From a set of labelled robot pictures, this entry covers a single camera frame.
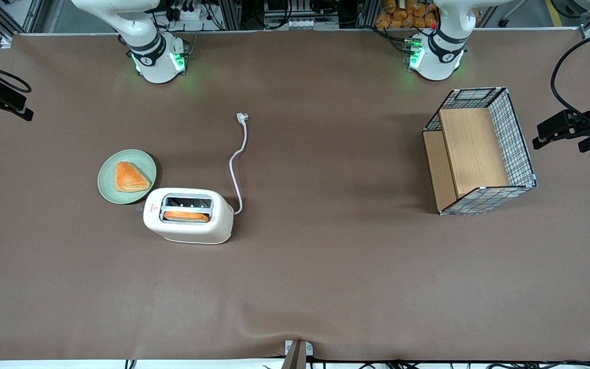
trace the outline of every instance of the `white toaster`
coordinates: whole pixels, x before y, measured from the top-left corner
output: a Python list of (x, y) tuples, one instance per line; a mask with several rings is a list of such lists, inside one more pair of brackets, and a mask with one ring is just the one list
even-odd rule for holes
[(142, 219), (168, 241), (223, 243), (231, 236), (234, 210), (215, 191), (156, 189), (147, 197)]

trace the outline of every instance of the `orange bread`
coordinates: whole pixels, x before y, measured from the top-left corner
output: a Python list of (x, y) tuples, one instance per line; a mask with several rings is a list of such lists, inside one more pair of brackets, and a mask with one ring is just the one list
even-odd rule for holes
[(150, 182), (128, 161), (115, 167), (115, 188), (119, 192), (140, 192), (150, 189)]
[(166, 220), (177, 220), (182, 222), (208, 222), (206, 214), (190, 212), (165, 212), (163, 218)]

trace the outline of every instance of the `wooden board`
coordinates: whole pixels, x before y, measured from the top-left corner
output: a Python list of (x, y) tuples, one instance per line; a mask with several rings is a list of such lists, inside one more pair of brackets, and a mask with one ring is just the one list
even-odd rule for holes
[(444, 109), (438, 114), (457, 198), (477, 187), (508, 186), (489, 110)]
[(425, 131), (422, 133), (422, 138), (425, 141), (425, 151), (427, 152), (429, 175), (431, 175), (431, 185), (434, 189), (436, 208), (441, 212), (457, 200), (443, 132)]

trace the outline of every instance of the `black cable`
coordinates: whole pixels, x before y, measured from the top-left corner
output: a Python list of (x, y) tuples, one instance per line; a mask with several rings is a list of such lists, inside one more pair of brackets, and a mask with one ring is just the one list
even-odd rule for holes
[(190, 56), (193, 53), (193, 50), (195, 49), (195, 42), (197, 41), (197, 32), (195, 32), (195, 35), (193, 36), (193, 42), (190, 43), (190, 47), (188, 48), (188, 56)]
[(393, 46), (393, 48), (395, 50), (398, 50), (399, 52), (402, 52), (402, 54), (407, 54), (407, 52), (400, 48), (399, 46), (397, 46), (397, 44), (395, 43), (395, 40), (393, 40), (393, 38), (391, 38), (391, 36), (388, 35), (388, 33), (386, 33), (386, 29), (384, 29), (384, 34), (386, 35), (386, 39), (388, 40), (388, 42), (391, 43), (391, 46)]
[(580, 360), (564, 360), (560, 362), (556, 362), (555, 364), (550, 364), (546, 366), (539, 366), (539, 369), (550, 369), (551, 367), (559, 366), (559, 365), (581, 365), (581, 366), (590, 366), (590, 362), (580, 361)]
[(19, 91), (21, 93), (30, 93), (31, 92), (31, 86), (29, 84), (27, 84), (26, 81), (24, 81), (22, 78), (19, 78), (17, 75), (14, 75), (13, 73), (9, 73), (9, 72), (6, 72), (5, 70), (1, 70), (1, 69), (0, 69), (0, 74), (16, 80), (17, 82), (21, 83), (24, 86), (24, 88), (19, 88), (18, 86), (15, 86), (11, 82), (8, 82), (7, 80), (3, 79), (0, 76), (0, 82), (2, 82), (2, 84), (10, 87), (11, 89), (14, 89), (15, 91)]
[(154, 14), (154, 12), (152, 12), (152, 17), (154, 17), (154, 26), (156, 26), (157, 29), (159, 29), (159, 30), (161, 30), (161, 28), (164, 30), (168, 29), (168, 26), (166, 26), (164, 23), (161, 23), (161, 25), (159, 25), (159, 21), (157, 21), (156, 14)]
[[(566, 60), (566, 58), (571, 54), (571, 52), (578, 49), (578, 47), (580, 47), (581, 45), (587, 44), (588, 42), (590, 42), (590, 37), (587, 37), (587, 38), (581, 40), (580, 42), (578, 42), (575, 46), (571, 47), (568, 51), (566, 51), (561, 58), (559, 58), (559, 61), (557, 61), (557, 65), (555, 65), (555, 70), (552, 71), (552, 76), (550, 77), (550, 89), (552, 90), (552, 94), (554, 94), (555, 98), (557, 98), (557, 100), (562, 105), (564, 105), (564, 107), (566, 107), (567, 109), (574, 112), (581, 119), (584, 119), (585, 121), (590, 123), (590, 118), (588, 118), (586, 115), (584, 115), (582, 112), (580, 112), (580, 110), (577, 110), (576, 108), (572, 107), (572, 105), (567, 103), (566, 100), (564, 100), (564, 98), (562, 98), (559, 95), (559, 92), (557, 92), (557, 87), (555, 86), (555, 79), (557, 79), (557, 72), (559, 72), (559, 67), (562, 65), (562, 63), (564, 63), (564, 60)], [(550, 367), (552, 367), (552, 366), (547, 366), (547, 367), (544, 367), (543, 369), (550, 369)]]
[(359, 28), (367, 28), (368, 30), (372, 30), (374, 31), (374, 33), (377, 33), (377, 35), (382, 36), (383, 38), (387, 39), (388, 42), (390, 42), (391, 46), (393, 46), (393, 48), (395, 48), (396, 50), (398, 50), (399, 52), (402, 52), (403, 54), (412, 54), (412, 52), (410, 51), (406, 51), (405, 49), (401, 49), (395, 42), (405, 42), (404, 38), (400, 38), (400, 37), (395, 37), (395, 36), (391, 36), (387, 33), (386, 29), (384, 29), (384, 32), (380, 31), (378, 28), (375, 28), (373, 26), (361, 26)]
[(265, 10), (262, 10), (259, 7), (259, 5), (263, 3), (263, 1), (264, 0), (256, 0), (255, 1), (254, 15), (255, 15), (256, 23), (258, 23), (258, 25), (261, 26), (261, 28), (263, 28), (264, 30), (276, 30), (277, 28), (281, 28), (281, 27), (285, 26), (293, 14), (293, 6), (290, 3), (291, 0), (284, 0), (284, 2), (286, 3), (284, 6), (284, 18), (281, 19), (281, 22), (274, 27), (265, 24), (262, 20), (259, 19), (259, 14), (261, 12), (265, 13)]
[(137, 361), (138, 360), (125, 360), (124, 361), (124, 369), (133, 369), (136, 366)]
[(550, 0), (550, 4), (552, 5), (553, 8), (555, 8), (555, 10), (557, 10), (559, 15), (565, 16), (566, 18), (572, 18), (572, 19), (581, 18), (580, 14), (568, 14), (567, 12), (560, 10), (559, 7), (557, 7), (557, 4), (555, 4), (555, 0)]
[(429, 33), (429, 34), (427, 34), (427, 33), (424, 33), (424, 32), (423, 32), (423, 31), (422, 31), (420, 28), (418, 28), (418, 27), (416, 27), (416, 26), (414, 26), (414, 28), (416, 28), (418, 32), (422, 33), (423, 35), (425, 35), (425, 36), (427, 36), (427, 37), (429, 37), (429, 36), (431, 36), (431, 35), (432, 35), (432, 33)]
[(222, 24), (219, 23), (218, 19), (215, 16), (215, 13), (213, 13), (213, 7), (211, 7), (211, 4), (209, 2), (202, 2), (202, 4), (204, 5), (204, 8), (206, 8), (206, 12), (208, 12), (208, 14), (211, 16), (213, 24), (215, 24), (218, 30), (223, 31), (224, 28), (222, 27)]
[(374, 33), (377, 33), (377, 35), (380, 35), (385, 39), (398, 40), (399, 42), (405, 42), (405, 39), (388, 35), (388, 33), (386, 33), (386, 30), (384, 30), (384, 32), (382, 32), (379, 30), (379, 28), (375, 28), (373, 26), (360, 26), (359, 28), (367, 28), (368, 30), (372, 30)]

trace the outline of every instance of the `green plate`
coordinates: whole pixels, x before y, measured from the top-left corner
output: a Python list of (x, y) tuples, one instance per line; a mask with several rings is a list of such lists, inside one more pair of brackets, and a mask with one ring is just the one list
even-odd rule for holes
[[(120, 161), (128, 161), (136, 166), (137, 170), (150, 182), (150, 189), (140, 192), (119, 192), (115, 188), (115, 167)], [(112, 203), (132, 203), (145, 196), (154, 186), (156, 180), (156, 163), (154, 159), (144, 151), (123, 150), (109, 157), (101, 166), (97, 176), (97, 187), (103, 198)]]

